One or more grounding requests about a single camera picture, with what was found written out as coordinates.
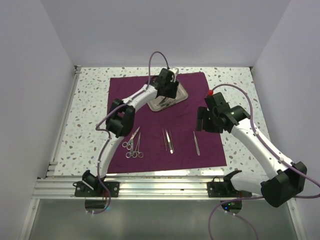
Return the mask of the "steel instrument tray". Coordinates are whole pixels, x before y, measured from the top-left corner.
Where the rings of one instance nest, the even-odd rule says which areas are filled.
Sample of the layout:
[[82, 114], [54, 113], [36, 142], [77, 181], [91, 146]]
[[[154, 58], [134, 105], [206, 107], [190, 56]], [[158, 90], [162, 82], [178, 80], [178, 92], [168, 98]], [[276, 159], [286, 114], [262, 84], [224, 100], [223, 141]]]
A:
[[[185, 101], [187, 98], [189, 97], [186, 89], [184, 88], [184, 86], [180, 83], [179, 86], [178, 86], [178, 89], [177, 89], [177, 95], [176, 95], [176, 98], [172, 98], [174, 99], [174, 104], [173, 105], [176, 105], [182, 101]], [[151, 111], [153, 112], [159, 112], [161, 110], [164, 110], [166, 108], [169, 108], [173, 105], [170, 105], [168, 107], [157, 107], [157, 104], [159, 104], [163, 99], [166, 99], [168, 97], [163, 97], [163, 96], [158, 96], [156, 99], [150, 101], [147, 103], [148, 107], [150, 108]]]

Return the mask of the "steel scalpel handle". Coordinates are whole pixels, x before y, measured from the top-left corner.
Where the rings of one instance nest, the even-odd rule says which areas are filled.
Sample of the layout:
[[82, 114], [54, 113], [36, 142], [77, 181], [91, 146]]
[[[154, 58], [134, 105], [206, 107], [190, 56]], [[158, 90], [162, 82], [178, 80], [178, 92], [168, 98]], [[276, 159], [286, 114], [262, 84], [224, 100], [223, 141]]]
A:
[[196, 136], [195, 131], [193, 131], [193, 138], [194, 138], [196, 153], [198, 156], [200, 156], [201, 153], [200, 153], [200, 148], [199, 148], [199, 144], [198, 144], [198, 140], [197, 140], [197, 136]]

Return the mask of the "purple surgical cloth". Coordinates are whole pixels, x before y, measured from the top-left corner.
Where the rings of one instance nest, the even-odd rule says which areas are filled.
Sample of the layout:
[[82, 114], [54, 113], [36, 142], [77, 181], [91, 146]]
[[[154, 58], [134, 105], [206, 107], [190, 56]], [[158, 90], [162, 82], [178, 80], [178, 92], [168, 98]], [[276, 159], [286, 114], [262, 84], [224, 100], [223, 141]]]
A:
[[[109, 174], [140, 173], [183, 169], [200, 169], [226, 166], [226, 157], [220, 134], [196, 131], [198, 107], [205, 106], [209, 91], [203, 72], [177, 76], [188, 93], [188, 98], [178, 104], [154, 112], [145, 104], [135, 113], [132, 131], [140, 127], [140, 151], [142, 158], [126, 158], [127, 150], [119, 146], [108, 166]], [[174, 153], [167, 151], [162, 128], [170, 132]], [[193, 131], [198, 141], [197, 155]]]

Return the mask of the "steel forceps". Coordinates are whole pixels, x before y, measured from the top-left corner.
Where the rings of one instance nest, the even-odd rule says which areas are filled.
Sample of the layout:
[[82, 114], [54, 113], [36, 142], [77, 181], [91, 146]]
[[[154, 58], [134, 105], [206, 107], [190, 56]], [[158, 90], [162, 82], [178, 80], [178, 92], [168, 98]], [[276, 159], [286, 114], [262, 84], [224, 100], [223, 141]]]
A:
[[165, 130], [164, 130], [164, 128], [162, 128], [162, 134], [163, 134], [165, 151], [167, 151], [167, 140], [166, 140], [166, 135], [165, 135]]

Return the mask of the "steel wide tweezers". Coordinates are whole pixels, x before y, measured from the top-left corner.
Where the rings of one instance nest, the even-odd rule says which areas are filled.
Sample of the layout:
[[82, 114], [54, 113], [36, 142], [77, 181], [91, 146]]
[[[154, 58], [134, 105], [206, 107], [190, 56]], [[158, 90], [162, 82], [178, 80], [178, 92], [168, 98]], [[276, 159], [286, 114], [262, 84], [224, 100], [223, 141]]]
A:
[[171, 154], [173, 154], [175, 152], [175, 150], [174, 150], [174, 145], [173, 145], [173, 142], [172, 142], [171, 134], [167, 130], [165, 130], [165, 134], [166, 134], [166, 138], [167, 138], [167, 144], [168, 144], [168, 147], [169, 147], [169, 151], [170, 151]]

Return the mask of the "steel angled ring scissors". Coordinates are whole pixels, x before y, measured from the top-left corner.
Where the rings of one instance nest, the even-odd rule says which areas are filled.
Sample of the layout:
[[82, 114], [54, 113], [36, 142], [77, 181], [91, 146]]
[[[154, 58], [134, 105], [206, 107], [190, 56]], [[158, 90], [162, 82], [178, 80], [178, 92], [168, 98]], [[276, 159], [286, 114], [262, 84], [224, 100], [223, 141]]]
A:
[[135, 132], [131, 135], [130, 139], [127, 142], [122, 143], [123, 148], [126, 148], [127, 150], [130, 150], [132, 148], [134, 138], [137, 135], [137, 133], [139, 132], [139, 130], [140, 130], [140, 126], [135, 130]]

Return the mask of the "steel ring-handled hemostat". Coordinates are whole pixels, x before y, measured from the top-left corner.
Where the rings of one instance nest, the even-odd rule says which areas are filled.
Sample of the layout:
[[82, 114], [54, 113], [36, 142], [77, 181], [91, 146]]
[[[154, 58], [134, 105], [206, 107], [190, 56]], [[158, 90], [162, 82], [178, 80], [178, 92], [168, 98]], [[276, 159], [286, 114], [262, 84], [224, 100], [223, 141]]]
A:
[[134, 153], [132, 155], [133, 158], [142, 158], [144, 154], [140, 151], [140, 143], [141, 143], [141, 133], [138, 135], [137, 144], [134, 150]]

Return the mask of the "steel ring-handled scissors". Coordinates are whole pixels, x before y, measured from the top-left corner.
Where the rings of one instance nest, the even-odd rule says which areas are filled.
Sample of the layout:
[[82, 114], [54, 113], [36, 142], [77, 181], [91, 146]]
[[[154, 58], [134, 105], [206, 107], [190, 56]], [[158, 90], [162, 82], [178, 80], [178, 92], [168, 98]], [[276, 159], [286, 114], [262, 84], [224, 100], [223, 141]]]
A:
[[130, 142], [126, 149], [128, 150], [128, 152], [125, 154], [126, 158], [133, 158], [135, 156], [135, 151], [134, 151], [134, 144], [132, 142]]

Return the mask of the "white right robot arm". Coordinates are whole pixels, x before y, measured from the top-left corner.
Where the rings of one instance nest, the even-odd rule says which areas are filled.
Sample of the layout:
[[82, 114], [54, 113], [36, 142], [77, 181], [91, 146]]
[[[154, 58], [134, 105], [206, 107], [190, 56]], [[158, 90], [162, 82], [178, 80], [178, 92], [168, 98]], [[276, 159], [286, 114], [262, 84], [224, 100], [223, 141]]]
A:
[[234, 170], [221, 180], [213, 179], [207, 183], [209, 197], [230, 198], [240, 192], [247, 192], [248, 196], [260, 194], [277, 208], [303, 191], [306, 181], [303, 175], [307, 173], [307, 167], [302, 162], [294, 163], [272, 145], [242, 106], [230, 107], [220, 92], [211, 91], [204, 100], [206, 106], [197, 110], [196, 130], [232, 134], [266, 173], [259, 176]]

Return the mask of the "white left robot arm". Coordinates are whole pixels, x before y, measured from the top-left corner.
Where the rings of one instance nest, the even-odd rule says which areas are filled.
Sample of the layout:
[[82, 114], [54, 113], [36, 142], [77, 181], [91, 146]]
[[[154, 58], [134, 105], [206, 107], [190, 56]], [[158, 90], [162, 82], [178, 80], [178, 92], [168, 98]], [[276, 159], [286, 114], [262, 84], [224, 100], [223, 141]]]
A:
[[112, 102], [107, 116], [95, 128], [96, 131], [107, 133], [107, 140], [97, 159], [97, 176], [93, 176], [89, 170], [82, 175], [82, 182], [92, 196], [99, 196], [106, 189], [100, 170], [107, 172], [119, 144], [133, 129], [136, 112], [157, 97], [174, 99], [179, 86], [178, 74], [179, 69], [176, 67], [162, 68], [156, 77], [150, 77], [137, 92]]

